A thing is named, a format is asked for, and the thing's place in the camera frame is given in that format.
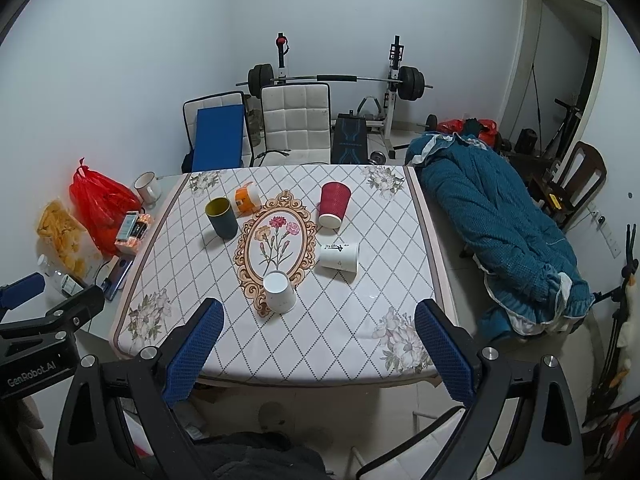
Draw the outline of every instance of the yellow cup rim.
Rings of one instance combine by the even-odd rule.
[[[212,213],[212,210],[215,210],[216,206],[219,203],[225,203],[226,207],[224,208],[223,211],[219,212],[219,213]],[[217,216],[222,216],[224,213],[226,213],[227,211],[229,211],[229,208],[231,207],[231,202],[229,202],[229,199],[225,196],[219,196],[217,198],[214,198],[211,202],[209,202],[205,208],[204,208],[204,212],[207,214],[207,216],[211,216],[211,217],[217,217]]]

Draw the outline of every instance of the dark green cup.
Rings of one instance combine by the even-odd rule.
[[[220,238],[229,240],[238,233],[238,220],[231,208],[231,202],[223,196],[214,198],[204,208],[209,221]]]

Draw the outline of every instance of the white leather chair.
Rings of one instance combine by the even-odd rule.
[[[216,106],[243,105],[242,92],[225,92],[222,94],[207,95],[198,97],[182,105],[182,116],[184,118],[184,127],[187,130],[187,138],[189,145],[193,149],[196,143],[196,118],[198,110],[201,108],[213,108]],[[249,142],[249,129],[246,120],[246,110],[244,113],[244,129],[242,130],[242,165],[245,168],[254,164],[255,155],[254,147]]]
[[[327,83],[273,85],[260,92],[264,117],[263,164],[331,161],[331,108]]]
[[[421,413],[414,415],[432,418]],[[428,428],[366,464],[358,450],[351,448],[362,466],[356,473],[356,480],[420,480],[445,447],[464,415],[464,406],[454,406]]]

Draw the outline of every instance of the floor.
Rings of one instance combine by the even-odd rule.
[[[416,134],[393,132],[394,145],[407,144]],[[384,152],[377,137],[369,136],[369,151]],[[404,163],[405,150],[398,150],[395,161]],[[470,258],[460,258],[462,240],[453,230],[446,215],[437,204],[429,203],[445,266],[449,271],[450,286],[458,310],[460,324],[482,344],[476,320],[492,304],[482,282],[482,274]],[[558,357],[574,399],[578,421],[584,419],[586,399],[593,375],[591,337],[585,325],[569,336],[548,336],[526,344],[511,341],[498,346],[500,352],[513,359],[538,361],[545,354]],[[212,434],[235,431],[259,431],[257,413],[260,405],[276,400],[287,406],[294,420],[294,438],[315,447],[324,458],[326,468],[336,478],[351,479],[359,468],[351,456],[355,446],[365,460],[376,457],[398,446],[414,434],[414,410],[438,416],[457,403],[443,384],[434,387],[427,382],[371,388],[344,386],[339,388],[226,388],[204,393],[194,398],[197,409],[209,423]],[[498,422],[492,449],[499,454],[507,435],[515,400],[509,400]],[[421,430],[429,421],[418,420]],[[489,474],[494,460],[486,455],[478,469],[478,477]]]

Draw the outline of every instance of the white mug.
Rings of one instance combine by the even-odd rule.
[[[162,195],[162,188],[153,171],[140,175],[133,186],[142,200],[149,205],[155,204]]]
[[[284,314],[296,306],[296,293],[285,272],[272,270],[262,279],[262,286],[267,306],[274,312]]]
[[[320,247],[318,263],[330,269],[358,272],[358,244],[328,244]]]

